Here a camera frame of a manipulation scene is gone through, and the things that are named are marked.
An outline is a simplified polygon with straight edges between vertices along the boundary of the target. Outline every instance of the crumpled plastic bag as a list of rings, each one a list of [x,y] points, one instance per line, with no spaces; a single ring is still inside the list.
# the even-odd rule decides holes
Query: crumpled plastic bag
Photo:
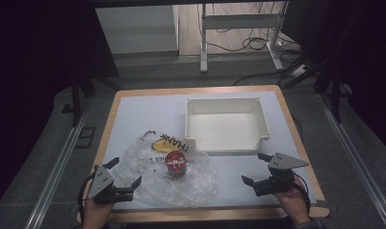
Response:
[[[186,167],[177,170],[166,156],[180,152]],[[176,168],[178,176],[170,173]],[[126,149],[111,169],[116,187],[129,187],[142,176],[134,199],[156,206],[199,207],[210,203],[215,195],[216,174],[208,155],[187,145],[184,140],[149,131]]]

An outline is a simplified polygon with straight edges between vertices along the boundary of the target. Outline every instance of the white bin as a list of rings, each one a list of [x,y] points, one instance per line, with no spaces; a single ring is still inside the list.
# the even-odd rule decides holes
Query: white bin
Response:
[[[259,97],[209,98],[187,100],[185,137],[209,156],[246,156],[270,133]]]

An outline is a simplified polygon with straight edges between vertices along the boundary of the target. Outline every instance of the round red object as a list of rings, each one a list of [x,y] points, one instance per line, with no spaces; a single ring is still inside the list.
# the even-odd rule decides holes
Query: round red object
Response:
[[[165,163],[170,176],[180,178],[186,174],[187,159],[184,157],[183,153],[179,151],[168,153]]]

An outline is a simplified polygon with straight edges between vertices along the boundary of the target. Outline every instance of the person's arm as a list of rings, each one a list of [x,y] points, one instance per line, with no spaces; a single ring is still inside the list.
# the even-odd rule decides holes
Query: person's arm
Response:
[[[302,182],[295,176],[295,183],[304,188]],[[302,194],[295,187],[292,187],[286,193],[275,193],[282,209],[293,222],[295,229],[321,229],[324,225],[318,220],[312,220],[306,208],[305,200]]]
[[[82,229],[102,229],[109,221],[113,203],[99,204],[93,199],[85,200]]]

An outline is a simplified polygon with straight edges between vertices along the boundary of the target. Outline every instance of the gray carpet floor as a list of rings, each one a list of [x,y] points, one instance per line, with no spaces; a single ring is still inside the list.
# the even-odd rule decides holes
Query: gray carpet floor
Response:
[[[266,53],[256,55],[223,55],[210,57],[209,72],[199,72],[197,57],[116,56],[119,78],[110,78],[124,90],[156,88],[190,88],[232,86],[246,75],[273,73],[274,65]],[[275,84],[278,74],[263,74],[239,81],[237,85]],[[311,77],[291,89],[283,90],[290,111],[300,123],[299,131],[313,164],[331,214],[322,219],[327,228],[386,228],[374,203],[360,181],[356,170],[325,115],[320,100],[313,93]],[[84,128],[95,128],[89,148],[78,139],[77,146],[53,195],[41,228],[72,228],[76,220],[76,199],[83,180],[90,173],[98,145],[110,112],[115,90],[94,81],[96,95]],[[57,156],[71,133],[72,114],[63,114],[71,104],[71,90],[55,98],[54,110],[43,134],[28,160],[0,201],[0,228],[25,227]],[[346,98],[340,101],[342,125],[359,151],[376,184],[386,197],[386,148],[355,114]],[[113,224],[112,228],[125,225]],[[212,221],[182,223],[138,223],[127,228],[279,228],[279,220]]]

